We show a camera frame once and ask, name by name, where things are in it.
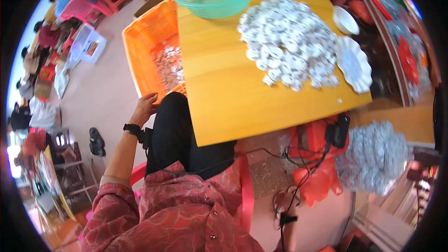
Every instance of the red plastic bag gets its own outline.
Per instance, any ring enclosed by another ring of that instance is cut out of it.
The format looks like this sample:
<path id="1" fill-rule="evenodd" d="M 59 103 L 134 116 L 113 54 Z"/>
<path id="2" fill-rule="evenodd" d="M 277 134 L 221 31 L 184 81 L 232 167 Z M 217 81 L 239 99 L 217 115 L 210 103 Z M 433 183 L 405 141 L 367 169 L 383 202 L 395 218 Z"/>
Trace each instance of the red plastic bag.
<path id="1" fill-rule="evenodd" d="M 297 168 L 293 172 L 294 183 L 299 185 L 306 176 L 308 176 L 306 169 Z M 315 201 L 321 201 L 328 196 L 330 188 L 336 195 L 343 193 L 337 178 L 335 160 L 333 158 L 323 160 L 316 171 L 300 186 L 300 196 L 305 199 L 309 207 L 312 207 Z"/>

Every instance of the tiled floor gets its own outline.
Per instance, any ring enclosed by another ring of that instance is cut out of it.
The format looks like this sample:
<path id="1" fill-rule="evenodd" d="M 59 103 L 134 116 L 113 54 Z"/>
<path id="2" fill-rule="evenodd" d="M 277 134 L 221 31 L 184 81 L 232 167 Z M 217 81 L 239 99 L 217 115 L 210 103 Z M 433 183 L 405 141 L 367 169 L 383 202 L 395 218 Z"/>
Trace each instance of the tiled floor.
<path id="1" fill-rule="evenodd" d="M 123 125 L 129 120 L 137 105 L 137 92 L 126 59 L 122 30 L 133 20 L 133 13 L 143 4 L 134 0 L 118 14 L 105 18 L 97 31 L 108 44 L 97 64 L 81 62 L 72 70 L 70 83 L 60 100 L 63 126 L 70 129 L 72 137 L 79 143 L 85 162 L 93 158 L 98 178 L 102 175 L 109 158 L 122 135 Z M 107 155 L 93 156 L 89 150 L 89 128 L 95 126 L 106 142 Z M 256 136 L 238 143 L 240 150 L 263 146 L 272 153 L 280 151 L 279 137 L 284 131 Z M 264 152 L 249 154 L 251 164 L 268 158 Z M 140 145 L 134 165 L 146 160 Z M 298 251 L 316 251 L 327 244 L 334 244 L 349 215 L 350 193 L 334 196 L 316 203 L 313 208 L 304 208 L 299 218 L 297 232 Z M 255 201 L 251 234 L 266 251 L 272 251 L 280 238 L 273 228 L 272 195 Z"/>

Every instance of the yellow table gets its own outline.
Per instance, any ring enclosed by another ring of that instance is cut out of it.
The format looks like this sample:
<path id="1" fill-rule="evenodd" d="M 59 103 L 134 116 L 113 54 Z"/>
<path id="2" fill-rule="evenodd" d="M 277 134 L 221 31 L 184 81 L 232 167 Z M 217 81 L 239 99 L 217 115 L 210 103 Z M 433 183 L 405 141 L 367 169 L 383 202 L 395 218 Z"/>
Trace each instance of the yellow table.
<path id="1" fill-rule="evenodd" d="M 258 5 L 262 0 L 252 0 Z M 295 0 L 310 6 L 338 35 L 330 0 Z M 179 7 L 177 19 L 188 103 L 198 146 L 254 136 L 307 123 L 372 101 L 357 94 L 337 68 L 339 86 L 317 90 L 304 83 L 300 92 L 282 84 L 269 87 L 265 72 L 246 57 L 239 41 L 240 15 L 207 20 Z"/>

